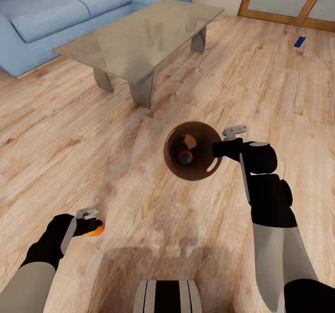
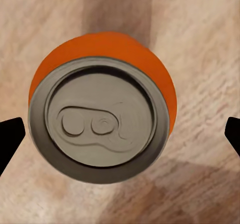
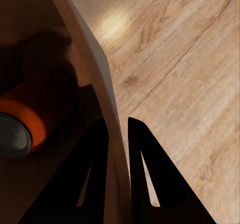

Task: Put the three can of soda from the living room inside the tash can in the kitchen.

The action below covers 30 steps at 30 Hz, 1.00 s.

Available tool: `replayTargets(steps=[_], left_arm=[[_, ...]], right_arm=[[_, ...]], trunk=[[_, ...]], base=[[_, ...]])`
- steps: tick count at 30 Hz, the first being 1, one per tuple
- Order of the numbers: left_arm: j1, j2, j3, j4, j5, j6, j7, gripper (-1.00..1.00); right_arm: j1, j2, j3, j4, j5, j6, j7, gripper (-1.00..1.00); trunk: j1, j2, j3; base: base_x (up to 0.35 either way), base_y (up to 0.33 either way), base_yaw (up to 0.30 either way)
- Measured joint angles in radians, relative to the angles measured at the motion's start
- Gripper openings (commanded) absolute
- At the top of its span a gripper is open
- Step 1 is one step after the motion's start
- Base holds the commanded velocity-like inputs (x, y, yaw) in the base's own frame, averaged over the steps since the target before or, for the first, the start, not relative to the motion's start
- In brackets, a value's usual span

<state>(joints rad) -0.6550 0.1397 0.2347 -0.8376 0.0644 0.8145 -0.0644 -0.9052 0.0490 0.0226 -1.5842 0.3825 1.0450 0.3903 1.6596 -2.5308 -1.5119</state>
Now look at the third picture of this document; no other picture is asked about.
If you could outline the can of soda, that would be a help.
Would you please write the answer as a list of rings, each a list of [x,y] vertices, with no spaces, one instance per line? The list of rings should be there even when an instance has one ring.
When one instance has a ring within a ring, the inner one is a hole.
[[[0,156],[21,159],[40,149],[74,99],[69,78],[47,68],[0,94]]]

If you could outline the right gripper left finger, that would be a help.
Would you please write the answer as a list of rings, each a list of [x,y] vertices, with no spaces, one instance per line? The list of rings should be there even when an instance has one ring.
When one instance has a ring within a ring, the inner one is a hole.
[[[103,224],[109,133],[93,122],[18,224]],[[76,207],[87,174],[83,205]]]

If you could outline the trash can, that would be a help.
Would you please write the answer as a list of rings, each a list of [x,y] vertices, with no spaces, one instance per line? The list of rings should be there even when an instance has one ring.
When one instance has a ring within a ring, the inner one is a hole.
[[[131,179],[107,56],[72,0],[0,0],[0,95],[41,70],[67,76],[74,100],[45,144],[0,156],[0,224],[18,224],[71,150],[104,118],[103,224],[133,224]],[[91,166],[76,207],[83,205]]]

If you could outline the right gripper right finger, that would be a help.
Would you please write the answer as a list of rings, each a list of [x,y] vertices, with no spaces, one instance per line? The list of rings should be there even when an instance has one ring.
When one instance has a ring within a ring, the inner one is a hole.
[[[216,224],[148,126],[133,117],[128,149],[133,224]],[[160,207],[151,204],[142,155]]]

